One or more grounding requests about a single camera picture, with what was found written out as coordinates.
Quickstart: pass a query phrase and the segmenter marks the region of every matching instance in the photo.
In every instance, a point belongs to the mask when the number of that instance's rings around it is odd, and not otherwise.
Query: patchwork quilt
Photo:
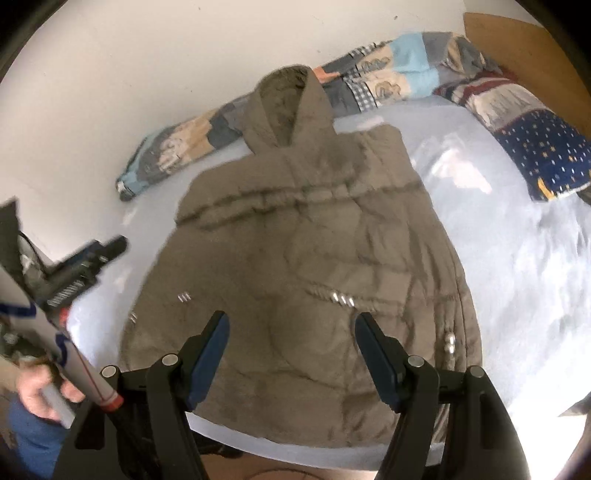
[[[470,41],[449,32],[410,33],[372,43],[314,69],[335,117],[425,97],[443,84],[470,79],[482,71],[500,73],[496,63]],[[144,138],[116,181],[119,198],[131,200],[240,138],[248,98],[238,97]]]

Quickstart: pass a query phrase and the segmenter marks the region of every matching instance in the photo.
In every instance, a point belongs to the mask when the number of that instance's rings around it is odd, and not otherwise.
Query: white bed sheet
[[[591,391],[591,206],[576,195],[530,200],[525,182],[489,132],[441,98],[404,102],[336,122],[339,131],[398,127],[415,169],[466,271],[484,367],[518,429],[534,479],[554,478],[583,422],[558,415]],[[80,299],[70,329],[96,365],[115,362],[122,319],[174,228],[173,216],[201,171],[248,153],[243,141],[149,189],[117,233],[129,252]],[[386,446],[312,449],[255,439],[190,416],[192,428],[257,455],[326,468],[376,469]],[[437,452],[432,452],[432,459]]]

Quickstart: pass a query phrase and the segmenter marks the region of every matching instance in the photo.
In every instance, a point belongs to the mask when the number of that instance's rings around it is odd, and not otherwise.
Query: jacket
[[[482,360],[462,266],[401,134],[335,133],[320,83],[294,66],[257,86],[243,135],[253,154],[202,173],[181,201],[123,363],[151,365],[224,310],[230,341],[199,416],[278,443],[388,443],[397,416],[356,346],[359,312],[438,368]]]

